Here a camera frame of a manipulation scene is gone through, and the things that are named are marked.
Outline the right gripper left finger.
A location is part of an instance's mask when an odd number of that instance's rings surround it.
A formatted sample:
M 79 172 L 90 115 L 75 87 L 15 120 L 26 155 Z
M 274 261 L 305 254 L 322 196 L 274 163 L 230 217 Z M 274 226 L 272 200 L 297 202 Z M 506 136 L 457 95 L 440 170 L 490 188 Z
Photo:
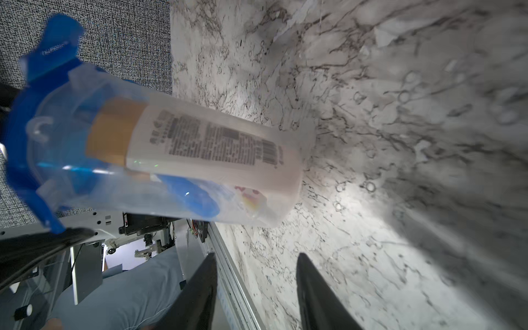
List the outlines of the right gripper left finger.
M 217 261 L 210 253 L 154 329 L 212 329 L 217 283 Z

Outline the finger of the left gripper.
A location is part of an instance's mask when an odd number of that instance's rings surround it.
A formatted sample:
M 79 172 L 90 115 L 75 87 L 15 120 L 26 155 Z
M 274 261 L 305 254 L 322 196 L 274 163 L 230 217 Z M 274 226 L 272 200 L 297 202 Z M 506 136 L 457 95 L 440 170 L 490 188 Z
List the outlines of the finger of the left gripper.
M 68 228 L 60 234 L 43 232 L 1 241 L 1 288 L 18 282 L 42 261 L 95 236 L 89 228 Z

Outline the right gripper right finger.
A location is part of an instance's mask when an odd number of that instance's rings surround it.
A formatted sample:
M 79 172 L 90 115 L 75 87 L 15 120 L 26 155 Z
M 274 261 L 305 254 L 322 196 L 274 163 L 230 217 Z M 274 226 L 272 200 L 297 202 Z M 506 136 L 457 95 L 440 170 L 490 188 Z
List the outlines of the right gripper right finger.
M 303 329 L 361 328 L 305 253 L 298 256 L 296 283 Z

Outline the blue toothbrush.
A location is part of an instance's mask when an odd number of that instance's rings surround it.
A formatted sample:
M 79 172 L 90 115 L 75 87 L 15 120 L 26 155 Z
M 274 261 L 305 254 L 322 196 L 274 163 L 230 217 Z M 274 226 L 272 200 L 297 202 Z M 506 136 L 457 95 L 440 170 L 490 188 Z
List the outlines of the blue toothbrush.
M 213 218 L 220 213 L 217 202 L 192 181 L 170 175 L 157 175 L 157 178 L 166 185 L 170 194 L 192 213 L 201 218 Z

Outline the toothpaste tube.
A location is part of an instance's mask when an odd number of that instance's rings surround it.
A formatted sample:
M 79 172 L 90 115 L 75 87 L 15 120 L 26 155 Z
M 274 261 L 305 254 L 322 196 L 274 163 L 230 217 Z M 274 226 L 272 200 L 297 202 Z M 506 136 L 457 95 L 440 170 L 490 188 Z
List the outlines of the toothpaste tube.
M 235 192 L 242 205 L 250 212 L 257 213 L 267 206 L 267 198 L 255 189 L 235 186 Z

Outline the clear container front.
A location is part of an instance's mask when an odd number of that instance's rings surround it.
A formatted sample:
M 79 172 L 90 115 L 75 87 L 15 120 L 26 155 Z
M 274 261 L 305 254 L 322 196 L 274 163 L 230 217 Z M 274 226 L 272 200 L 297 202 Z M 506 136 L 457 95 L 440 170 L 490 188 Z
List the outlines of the clear container front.
M 39 85 L 26 122 L 37 195 L 57 208 L 274 227 L 298 199 L 290 136 L 82 64 Z

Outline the orange cap bottle front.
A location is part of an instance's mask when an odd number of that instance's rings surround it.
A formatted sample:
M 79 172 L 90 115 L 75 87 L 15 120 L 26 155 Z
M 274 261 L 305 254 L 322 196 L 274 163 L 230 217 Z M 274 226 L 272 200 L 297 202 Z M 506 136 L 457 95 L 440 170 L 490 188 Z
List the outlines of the orange cap bottle front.
M 85 154 L 132 171 L 262 193 L 295 195 L 302 177 L 299 152 L 282 132 L 174 98 L 108 100 Z

